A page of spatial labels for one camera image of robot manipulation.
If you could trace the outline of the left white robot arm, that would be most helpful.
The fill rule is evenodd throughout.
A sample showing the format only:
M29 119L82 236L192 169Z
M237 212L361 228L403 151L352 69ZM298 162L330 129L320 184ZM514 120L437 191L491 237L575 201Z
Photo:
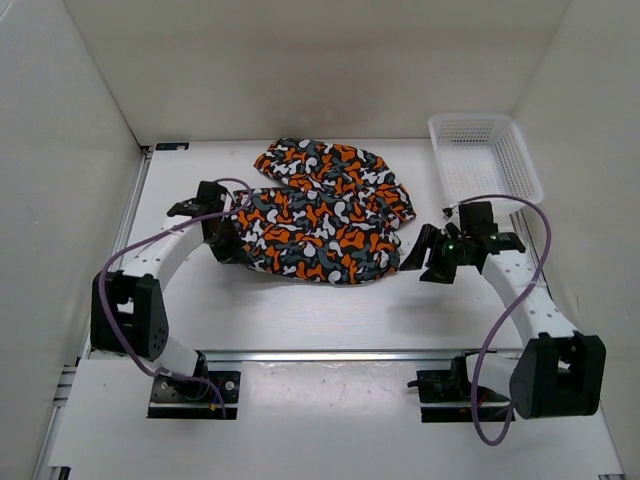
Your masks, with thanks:
M241 186L240 199L225 187L229 181ZM163 292L204 245L221 264L240 262L232 217L250 206L251 196L243 180L202 181L194 197L169 208L156 234L113 254L92 284L92 347L128 356L144 374L175 382L188 400L213 390L205 356L171 336Z

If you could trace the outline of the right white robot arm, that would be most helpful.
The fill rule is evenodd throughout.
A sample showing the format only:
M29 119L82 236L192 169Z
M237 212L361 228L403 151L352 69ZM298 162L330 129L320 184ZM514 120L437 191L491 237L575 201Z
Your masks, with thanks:
M470 400L491 392L524 419L595 414L606 358L602 340L582 334L559 310L520 238L500 231L490 202L463 203L454 212L457 220L443 227L422 226L401 268L443 285L453 283L458 268L476 268L502 300L523 350L514 358L465 352L448 374L421 372L413 384L422 399Z

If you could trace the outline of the orange camouflage shorts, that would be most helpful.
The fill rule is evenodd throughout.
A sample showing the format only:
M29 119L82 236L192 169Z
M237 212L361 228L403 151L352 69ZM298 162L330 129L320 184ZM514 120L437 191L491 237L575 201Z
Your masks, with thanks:
M254 166L278 184L234 194L251 203L232 218L248 268L333 285L370 283L399 269L397 231L417 214L381 156L281 138Z

